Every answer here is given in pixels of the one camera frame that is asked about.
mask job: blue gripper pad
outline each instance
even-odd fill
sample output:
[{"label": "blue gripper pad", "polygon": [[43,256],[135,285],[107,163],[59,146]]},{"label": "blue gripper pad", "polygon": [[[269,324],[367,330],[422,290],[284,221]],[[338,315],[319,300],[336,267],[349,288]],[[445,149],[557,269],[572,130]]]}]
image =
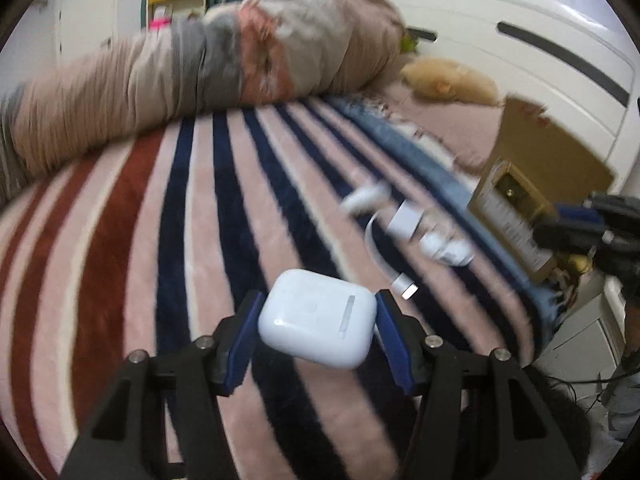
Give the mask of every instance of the blue gripper pad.
[{"label": "blue gripper pad", "polygon": [[579,205],[556,204],[556,211],[563,220],[573,220],[578,222],[588,222],[591,224],[604,225],[605,221],[595,209],[587,209]]},{"label": "blue gripper pad", "polygon": [[394,382],[405,394],[419,395],[426,382],[426,367],[421,341],[409,327],[411,321],[418,322],[400,312],[388,290],[376,294],[376,303],[376,325]]},{"label": "blue gripper pad", "polygon": [[214,333],[214,339],[218,336],[220,340],[217,341],[212,380],[219,395],[231,395],[244,380],[258,340],[258,317],[264,300],[263,293],[252,290],[242,300],[236,314],[223,319]]}]

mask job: white headboard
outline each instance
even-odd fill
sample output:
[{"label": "white headboard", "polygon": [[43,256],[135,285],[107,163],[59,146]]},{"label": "white headboard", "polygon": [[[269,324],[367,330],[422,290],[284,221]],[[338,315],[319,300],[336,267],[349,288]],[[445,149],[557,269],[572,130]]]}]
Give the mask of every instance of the white headboard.
[{"label": "white headboard", "polygon": [[616,173],[640,150],[640,54],[629,38],[553,0],[390,0],[423,41],[418,51],[464,62],[547,106]]}]

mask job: silver bolt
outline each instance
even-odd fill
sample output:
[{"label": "silver bolt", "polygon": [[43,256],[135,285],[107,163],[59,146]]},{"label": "silver bolt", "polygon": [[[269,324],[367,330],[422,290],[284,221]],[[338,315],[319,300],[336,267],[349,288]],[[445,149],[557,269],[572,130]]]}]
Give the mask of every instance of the silver bolt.
[{"label": "silver bolt", "polygon": [[611,231],[604,231],[604,233],[602,234],[602,241],[607,245],[609,245],[613,241],[613,238],[615,237],[616,235],[613,234]]},{"label": "silver bolt", "polygon": [[213,346],[213,338],[210,335],[203,335],[196,339],[196,346],[200,350],[206,350]]},{"label": "silver bolt", "polygon": [[147,357],[148,357],[148,354],[144,350],[141,350],[140,348],[138,348],[137,350],[134,350],[129,354],[129,361],[137,365],[138,363],[141,363],[142,361],[144,361]]},{"label": "silver bolt", "polygon": [[498,361],[508,361],[511,359],[511,352],[509,352],[506,348],[497,348],[494,351],[495,358]]},{"label": "silver bolt", "polygon": [[439,335],[428,335],[427,337],[424,338],[424,343],[429,348],[440,348],[444,343],[444,341]]}]

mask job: rolled comforter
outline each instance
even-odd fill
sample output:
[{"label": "rolled comforter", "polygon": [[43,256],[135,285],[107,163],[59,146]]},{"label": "rolled comforter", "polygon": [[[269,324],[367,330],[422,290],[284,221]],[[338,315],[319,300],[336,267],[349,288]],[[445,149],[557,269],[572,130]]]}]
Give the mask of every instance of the rolled comforter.
[{"label": "rolled comforter", "polygon": [[111,140],[183,116],[361,88],[399,55],[386,0],[244,0],[141,33],[0,101],[0,209]]}]

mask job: stuffed animal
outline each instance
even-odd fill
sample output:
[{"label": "stuffed animal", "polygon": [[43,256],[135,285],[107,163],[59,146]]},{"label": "stuffed animal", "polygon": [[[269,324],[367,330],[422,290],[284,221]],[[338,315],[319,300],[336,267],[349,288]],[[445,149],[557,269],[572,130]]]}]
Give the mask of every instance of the stuffed animal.
[{"label": "stuffed animal", "polygon": [[479,105],[498,104],[495,82],[453,59],[419,57],[405,65],[400,75],[421,97]]}]

